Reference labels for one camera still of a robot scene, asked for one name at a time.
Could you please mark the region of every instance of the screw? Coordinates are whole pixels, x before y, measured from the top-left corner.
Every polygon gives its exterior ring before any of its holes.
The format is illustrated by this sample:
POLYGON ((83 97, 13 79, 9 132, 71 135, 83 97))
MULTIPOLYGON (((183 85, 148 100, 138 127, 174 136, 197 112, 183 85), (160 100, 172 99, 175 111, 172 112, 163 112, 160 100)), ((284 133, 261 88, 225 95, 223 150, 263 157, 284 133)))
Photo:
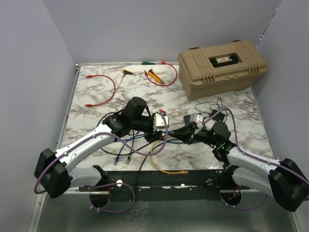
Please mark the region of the screw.
POLYGON ((207 185, 212 185, 212 179, 207 179, 207 180, 206 180, 206 184, 207 184, 207 185))

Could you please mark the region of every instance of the cable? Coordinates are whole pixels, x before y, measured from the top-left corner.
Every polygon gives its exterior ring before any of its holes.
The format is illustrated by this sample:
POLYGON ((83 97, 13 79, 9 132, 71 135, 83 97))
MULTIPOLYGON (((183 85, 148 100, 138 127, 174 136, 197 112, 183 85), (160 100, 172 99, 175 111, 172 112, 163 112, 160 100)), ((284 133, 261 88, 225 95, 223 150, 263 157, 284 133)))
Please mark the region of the cable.
MULTIPOLYGON (((160 141, 158 140, 158 141, 156 141, 156 142, 153 144, 153 146, 152 146, 151 149, 150 149, 150 152, 151 152, 151 153, 153 152, 155 145, 158 144, 159 142, 160 142, 160 141)), ((161 171, 161 172, 163 172, 163 173, 166 173, 166 174, 187 174, 187 173, 188 173, 188 171, 179 171, 179 172, 168 172, 168 171, 164 171, 164 170, 162 170, 161 168, 159 168, 159 167, 155 164, 154 159, 153 159, 152 156, 150 156, 150 161, 151 161, 151 163, 153 164, 153 166, 154 166, 157 170, 159 170, 159 171, 161 171)))
POLYGON ((169 144, 185 144, 185 142, 173 142, 173 141, 170 141, 168 142, 169 144))
POLYGON ((86 105, 85 105, 86 107, 93 107, 93 106, 103 105, 103 104, 109 102, 109 101, 114 97, 114 95, 115 95, 115 93, 116 93, 116 84, 115 84, 115 82, 113 81, 113 79, 111 79, 109 76, 106 76, 106 75, 89 75, 89 76, 87 76, 87 78, 92 78, 92 77, 94 77, 94 76, 104 76, 104 77, 110 79, 110 80, 112 81, 112 84, 114 85, 114 92, 112 93, 112 96, 111 96, 110 98, 108 98, 106 101, 104 101, 104 102, 102 102, 102 103, 99 103, 99 104, 86 104, 86 105))
POLYGON ((240 188, 239 188, 239 185, 237 185, 236 189, 235 189, 235 190, 234 190, 234 192, 233 192, 233 196, 235 196, 235 195, 236 195, 236 191, 237 191, 237 189, 239 189, 239 193, 240 193, 240 188))
MULTIPOLYGON (((113 186, 113 185, 119 185, 118 183, 111 183, 111 184, 106 184, 106 185, 100 185, 100 186, 90 186, 94 189, 100 189, 100 188, 104 188, 104 187, 108 187, 108 186, 113 186)), ((91 202, 91 197, 89 197, 89 202, 91 204, 91 207, 90 209, 96 209, 97 212, 101 211, 101 212, 105 212, 105 213, 110 213, 110 214, 120 214, 120 213, 123 213, 123 212, 126 212, 128 211, 130 208, 132 208, 132 206, 134 205, 134 202, 135 202, 135 193, 134 193, 134 190, 133 188, 126 184, 126 183, 121 183, 121 185, 124 185, 124 186, 127 186, 131 192, 132 192, 132 195, 133 195, 133 198, 132 198, 132 203, 125 209, 122 209, 122 210, 118 210, 118 211, 112 211, 112 210, 106 210, 106 209, 102 209, 102 208, 96 208, 93 206, 92 202, 91 202)))
POLYGON ((244 210, 244 211, 259 209, 259 208, 263 207, 268 202, 268 200, 269 200, 269 196, 266 195, 265 199, 258 206, 254 206, 254 207, 251 207, 251 208, 241 208, 241 207, 237 207, 237 206, 230 205, 230 204, 226 203, 226 201, 221 197, 221 201, 223 201, 226 206, 233 208, 233 209, 244 210))
POLYGON ((54 159, 45 169, 44 171, 41 173, 41 175, 39 176, 39 178, 37 179, 37 182, 35 182, 34 185, 34 193, 35 194, 42 194, 45 193, 46 190, 42 190, 42 191, 38 191, 38 186, 43 178, 43 176, 47 173, 47 171, 56 163, 58 162, 60 159, 62 159, 63 157, 65 157, 65 154, 62 154, 60 156, 58 156, 56 159, 54 159))
MULTIPOLYGON (((162 116, 162 119, 163 119, 163 122, 164 122, 164 125, 165 125, 165 131, 168 131, 168 124, 165 120, 165 117, 164 117, 164 114, 162 112, 159 112, 159 114, 162 116)), ((154 156, 158 153, 160 153, 163 148, 165 147, 167 141, 168 141, 168 133, 165 134, 165 139, 164 139, 164 142, 161 146, 161 148, 154 152, 154 153, 148 153, 148 154, 145 154, 145 153, 141 153, 137 150, 135 150, 134 148, 130 147, 128 144, 126 144, 126 142, 124 140, 122 140, 120 137, 118 137, 117 135, 115 134, 112 134, 112 133, 108 133, 108 132, 99 132, 99 133, 96 133, 96 134, 93 134, 92 136, 89 136, 85 139, 83 139, 82 141, 80 141, 79 143, 77 143, 76 145, 72 146, 69 150, 67 150, 65 153, 61 154, 58 158, 54 159, 45 169, 44 171, 41 173, 41 175, 39 176, 37 182, 35 183, 34 185, 34 192, 36 194, 41 194, 43 193, 44 191, 41 191, 41 192, 38 192, 37 191, 37 188, 38 188, 38 185, 39 183, 41 182, 43 176, 46 174, 46 172, 58 161, 60 160, 62 157, 64 157, 65 155, 68 155, 71 151, 75 150, 76 148, 78 148, 79 146, 81 146, 82 144, 84 144, 85 142, 89 141, 90 139, 93 139, 97 136, 101 136, 101 135, 109 135, 111 137, 114 137, 115 139, 118 139, 120 142, 122 142, 126 147, 128 147, 130 150, 134 151, 135 153, 139 154, 139 155, 142 155, 142 156, 154 156)))
MULTIPOLYGON (((130 140, 133 140, 133 141, 132 141, 132 147, 133 147, 133 146, 134 146, 134 140, 135 140, 135 135, 134 135, 134 131, 133 131, 133 130, 132 130, 132 134, 133 134, 133 137, 131 137, 130 139, 128 139, 127 142, 130 141, 130 140)), ((118 161, 119 161, 119 157, 120 157, 121 152, 122 152, 122 150, 124 149, 124 147, 125 147, 125 145, 122 145, 121 149, 119 150, 119 154, 118 154, 118 156, 115 158, 114 165, 117 165, 117 163, 118 163, 118 161)), ((127 160, 126 160, 126 164, 129 164, 129 163, 130 163, 132 153, 133 153, 133 152, 130 151, 129 156, 128 156, 127 160)))
MULTIPOLYGON (((197 109, 197 106, 198 106, 198 105, 205 104, 205 103, 213 103, 213 104, 211 104, 211 105, 209 106, 209 108, 211 109, 211 111, 214 110, 214 109, 211 107, 211 106, 213 106, 213 105, 217 106, 218 109, 221 109, 221 108, 225 107, 225 105, 223 105, 222 99, 221 99, 221 98, 218 98, 218 99, 217 99, 217 102, 215 102, 215 101, 204 101, 204 102, 201 102, 201 103, 196 104, 196 105, 194 106, 194 108, 195 108, 197 111, 201 112, 201 113, 206 113, 206 114, 208 114, 208 115, 211 115, 211 114, 209 114, 209 113, 206 112, 206 111, 201 111, 201 110, 197 109)), ((226 115, 226 117, 225 117, 225 122, 226 122, 227 116, 229 115, 229 113, 227 112, 227 110, 225 111, 225 115, 226 115)))
POLYGON ((175 77, 175 79, 174 79, 171 83, 166 84, 166 85, 157 84, 156 82, 153 82, 153 81, 149 78, 147 71, 144 71, 144 72, 145 72, 145 76, 147 77, 147 79, 148 79, 151 83, 153 83, 153 84, 156 85, 156 86, 170 86, 170 85, 172 85, 172 84, 176 81, 177 76, 178 76, 178 72, 177 72, 177 70, 175 69, 175 67, 174 67, 173 65, 171 65, 171 64, 169 64, 169 63, 166 63, 166 62, 164 62, 164 61, 160 61, 160 63, 161 63, 161 64, 167 64, 167 65, 171 66, 171 67, 175 70, 175 72, 176 72, 176 77, 175 77))
MULTIPOLYGON (((146 145, 144 146, 141 146, 140 148, 137 149, 137 151, 140 151, 142 150, 143 148, 145 148, 146 146, 149 146, 151 143, 147 143, 146 145)), ((101 150, 103 150, 104 152, 106 152, 107 154, 110 154, 110 155, 114 155, 114 156, 128 156, 130 155, 130 153, 125 153, 125 154, 116 154, 116 153, 112 153, 112 152, 108 152, 106 150, 104 150, 103 148, 101 148, 101 150)))
POLYGON ((246 155, 246 156, 248 156, 248 157, 250 157, 250 158, 252 158, 252 159, 255 159, 255 160, 257 160, 257 161, 260 161, 260 162, 262 162, 262 163, 267 163, 267 164, 274 165, 274 166, 276 166, 276 167, 282 168, 282 169, 288 171, 289 173, 293 174, 294 176, 296 176, 298 179, 302 180, 303 182, 306 183, 306 185, 309 186, 309 181, 306 180, 305 178, 303 178, 300 174, 294 172, 293 170, 291 170, 291 169, 289 169, 289 168, 287 168, 287 167, 284 167, 284 166, 281 165, 281 164, 269 162, 269 161, 267 161, 267 160, 265 160, 265 159, 262 159, 262 158, 253 156, 253 155, 251 155, 251 154, 245 152, 244 150, 242 150, 242 149, 240 148, 239 142, 238 142, 238 136, 237 136, 237 129, 236 129, 235 118, 234 118, 234 115, 233 115, 232 111, 231 111, 229 108, 223 107, 223 108, 219 109, 217 113, 213 114, 213 116, 211 116, 209 119, 207 119, 207 120, 206 120, 205 122, 203 122, 202 124, 205 125, 207 122, 209 122, 210 120, 212 120, 214 117, 216 117, 216 115, 217 115, 218 113, 220 113, 220 112, 223 111, 223 110, 228 110, 228 111, 230 112, 230 115, 231 115, 232 120, 233 120, 236 147, 237 147, 237 149, 238 149, 243 155, 246 155))
MULTIPOLYGON (((156 149, 157 147, 161 146, 163 143, 160 143, 158 144, 157 146, 155 146, 153 149, 156 149)), ((137 185, 139 184, 139 179, 140 179, 140 171, 141 171, 141 168, 143 167, 146 159, 147 159, 148 156, 146 156, 143 160, 143 162, 141 163, 140 165, 140 168, 139 168, 139 171, 138 171, 138 174, 137 174, 137 177, 136 177, 136 181, 135 181, 135 186, 134 186, 134 191, 136 192, 136 188, 137 188, 137 185)))

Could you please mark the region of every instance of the black plastic housing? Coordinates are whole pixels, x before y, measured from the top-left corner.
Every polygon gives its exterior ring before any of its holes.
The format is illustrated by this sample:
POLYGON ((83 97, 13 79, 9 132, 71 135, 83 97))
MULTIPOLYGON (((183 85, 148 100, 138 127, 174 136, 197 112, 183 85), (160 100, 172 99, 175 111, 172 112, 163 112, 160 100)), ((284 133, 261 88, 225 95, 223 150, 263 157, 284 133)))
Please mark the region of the black plastic housing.
MULTIPOLYGON (((34 176, 38 179, 44 169, 54 159, 56 159, 56 156, 49 148, 42 151, 34 171, 34 176)), ((56 198, 70 187, 71 179, 67 169, 58 161, 43 176, 40 184, 51 198, 56 198)))
MULTIPOLYGON (((289 168, 305 178, 293 160, 284 159, 280 163, 282 166, 289 168)), ((309 186, 281 167, 270 171, 268 179, 274 199, 281 207, 288 211, 295 212, 309 195, 309 186)))

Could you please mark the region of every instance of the white marble surface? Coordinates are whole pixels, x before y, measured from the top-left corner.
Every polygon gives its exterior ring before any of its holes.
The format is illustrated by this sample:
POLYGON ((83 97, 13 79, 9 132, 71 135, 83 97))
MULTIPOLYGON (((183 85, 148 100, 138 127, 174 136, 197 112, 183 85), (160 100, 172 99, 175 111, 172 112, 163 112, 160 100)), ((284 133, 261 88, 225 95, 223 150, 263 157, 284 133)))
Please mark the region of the white marble surface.
MULTIPOLYGON (((97 122, 103 115, 122 109, 134 96, 146 100, 151 112, 157 111, 158 109, 166 110, 170 119, 170 130, 182 127, 184 125, 183 116, 196 112, 194 106, 197 103, 205 101, 216 102, 218 97, 220 97, 223 104, 229 107, 235 115, 241 146, 256 154, 272 157, 268 139, 250 88, 188 101, 179 79, 169 87, 159 87, 150 83, 144 75, 144 70, 149 70, 150 68, 153 68, 166 83, 172 81, 175 76, 175 71, 168 65, 107 64, 82 66, 62 145, 68 145, 85 136, 95 128, 97 122), (105 77, 86 79, 86 76, 104 74, 111 77, 116 82, 116 85, 118 85, 122 78, 122 69, 133 71, 135 75, 127 75, 123 79, 112 101, 102 106, 85 107, 85 104, 95 104, 105 101, 110 97, 113 89, 111 81, 105 77)), ((198 109, 211 113, 210 105, 211 103, 206 103, 198 106, 198 109)), ((228 117, 226 123, 230 131, 234 131, 230 117, 228 117)), ((235 141, 233 133, 230 139, 231 141, 235 141)), ((143 144, 145 144, 144 139, 137 139, 134 147, 138 148, 143 144)), ((106 146, 105 149, 118 153, 121 146, 121 143, 113 143, 112 145, 106 146)), ((150 146, 142 151, 148 152, 149 149, 150 146)), ((128 151, 128 148, 124 148, 123 153, 128 153, 128 151)), ((202 143, 194 145, 167 144, 165 149, 154 157, 154 160, 158 166, 165 170, 221 168, 222 163, 217 161, 211 151, 212 149, 210 147, 202 143)), ((81 162, 78 167, 86 168, 98 164, 107 171, 138 170, 144 157, 133 154, 129 165, 126 165, 126 157, 120 157, 116 166, 114 165, 114 159, 115 156, 99 150, 81 162)), ((146 160, 143 170, 155 170, 150 163, 150 159, 146 160)))

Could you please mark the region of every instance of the gray wall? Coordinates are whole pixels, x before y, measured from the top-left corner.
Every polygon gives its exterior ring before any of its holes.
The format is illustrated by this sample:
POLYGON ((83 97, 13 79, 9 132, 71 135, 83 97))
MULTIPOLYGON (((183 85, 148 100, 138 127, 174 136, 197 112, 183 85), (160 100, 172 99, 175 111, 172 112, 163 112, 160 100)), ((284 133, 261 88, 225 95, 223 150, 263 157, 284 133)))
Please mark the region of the gray wall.
POLYGON ((43 0, 78 63, 166 60, 190 47, 257 43, 275 0, 43 0))
MULTIPOLYGON (((291 157, 309 177, 309 1, 281 4, 258 50, 267 74, 253 87, 273 151, 291 157)), ((309 203, 299 211, 307 221, 309 203)))
POLYGON ((55 149, 74 61, 41 0, 0 3, 0 231, 27 230, 34 168, 55 149))

